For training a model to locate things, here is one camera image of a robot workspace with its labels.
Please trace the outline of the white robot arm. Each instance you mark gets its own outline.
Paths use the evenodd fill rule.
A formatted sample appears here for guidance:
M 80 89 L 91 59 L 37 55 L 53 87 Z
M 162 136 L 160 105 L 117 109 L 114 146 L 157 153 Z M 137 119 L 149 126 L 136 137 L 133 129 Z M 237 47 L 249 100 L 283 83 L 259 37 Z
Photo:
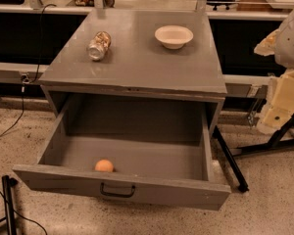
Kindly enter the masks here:
M 264 38 L 254 49 L 261 56 L 274 55 L 285 72 L 269 82 L 267 102 L 262 107 L 257 128 L 274 133 L 294 114 L 294 9 L 278 29 Z

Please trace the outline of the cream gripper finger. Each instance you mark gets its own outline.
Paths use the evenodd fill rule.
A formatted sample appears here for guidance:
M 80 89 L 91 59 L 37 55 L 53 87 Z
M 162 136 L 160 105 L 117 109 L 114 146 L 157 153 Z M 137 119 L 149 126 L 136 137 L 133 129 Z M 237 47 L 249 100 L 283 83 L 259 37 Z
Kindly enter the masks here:
M 254 53 L 260 56 L 271 56 L 276 51 L 276 38 L 279 34 L 279 30 L 276 29 L 266 36 L 257 46 L 254 48 Z
M 259 114 L 257 128 L 264 134 L 279 130 L 294 114 L 294 70 L 287 69 L 269 81 L 266 103 Z

